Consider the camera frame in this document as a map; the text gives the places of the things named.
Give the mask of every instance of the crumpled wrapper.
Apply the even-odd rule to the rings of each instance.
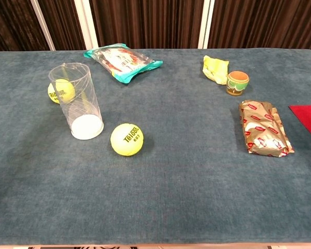
[[[220,85],[226,85],[228,64],[229,61],[222,61],[209,56],[204,56],[203,73],[210,80],[213,80]]]
[[[239,112],[249,153],[283,157],[294,152],[271,103],[245,100],[239,105]]]

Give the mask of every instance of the brown curtain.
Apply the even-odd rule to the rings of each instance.
[[[203,0],[90,0],[100,46],[197,48]]]
[[[38,0],[56,50],[85,50],[74,0]]]
[[[215,0],[208,48],[311,49],[311,0]]]
[[[49,50],[29,0],[0,0],[0,51]]]

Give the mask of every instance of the plastic snack bag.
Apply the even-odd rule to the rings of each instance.
[[[217,84],[226,85],[229,61],[204,56],[203,73]]]
[[[249,153],[273,157],[294,153],[279,113],[271,103],[245,100],[239,105],[239,113]]]
[[[115,79],[125,84],[128,84],[136,74],[162,65],[162,61],[152,60],[122,43],[91,49],[84,53],[84,57],[95,59]]]

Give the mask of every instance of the red fabric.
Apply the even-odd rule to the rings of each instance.
[[[311,105],[291,105],[289,108],[311,133]]]

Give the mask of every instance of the yellow tennis ball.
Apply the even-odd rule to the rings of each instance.
[[[60,94],[60,99],[62,99],[63,102],[67,103],[75,97],[75,88],[72,83],[66,79],[57,79],[55,82],[56,90]],[[52,83],[48,86],[47,93],[53,102],[60,103]]]
[[[132,156],[139,152],[143,140],[141,129],[132,123],[123,123],[117,126],[110,136],[112,148],[122,156]]]

